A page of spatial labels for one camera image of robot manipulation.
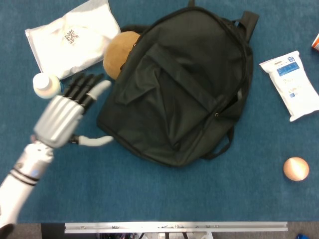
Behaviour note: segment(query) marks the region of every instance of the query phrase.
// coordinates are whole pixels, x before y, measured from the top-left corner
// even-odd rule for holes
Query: metal bar
[[[284,232],[287,222],[66,223],[65,233]]]

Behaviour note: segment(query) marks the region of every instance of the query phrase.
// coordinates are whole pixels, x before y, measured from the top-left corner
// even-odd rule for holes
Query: small ball
[[[293,181],[302,181],[309,174],[309,166],[304,159],[292,157],[285,162],[284,173]]]

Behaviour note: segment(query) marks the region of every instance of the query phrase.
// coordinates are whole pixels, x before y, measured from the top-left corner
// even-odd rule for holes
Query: blue carpet
[[[39,69],[24,30],[48,24],[82,2],[0,1],[0,181],[29,143],[48,103],[32,89]],[[186,4],[110,0],[120,26],[150,24]],[[229,151],[214,161],[176,169],[140,160],[116,142],[100,148],[68,145],[55,152],[19,222],[319,220],[319,113],[290,123],[279,94],[258,65],[298,50],[319,91],[319,52],[311,50],[319,31],[319,1],[197,0],[197,5],[229,19],[240,18],[244,10],[260,15],[251,39],[252,88]],[[102,63],[86,72],[104,72]],[[107,94],[85,115],[78,134],[104,135],[95,120]],[[292,156],[310,165],[303,182],[291,182],[282,173]]]

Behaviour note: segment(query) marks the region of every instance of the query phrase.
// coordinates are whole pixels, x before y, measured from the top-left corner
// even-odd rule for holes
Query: blue and white package
[[[319,111],[319,96],[305,73],[298,51],[259,65],[269,74],[283,99],[291,115],[290,122]]]

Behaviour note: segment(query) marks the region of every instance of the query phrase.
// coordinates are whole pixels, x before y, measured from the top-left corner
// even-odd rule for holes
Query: red object
[[[318,36],[316,37],[315,41],[313,42],[312,47],[313,47],[314,49],[316,49],[317,51],[319,51],[319,34],[318,34]]]

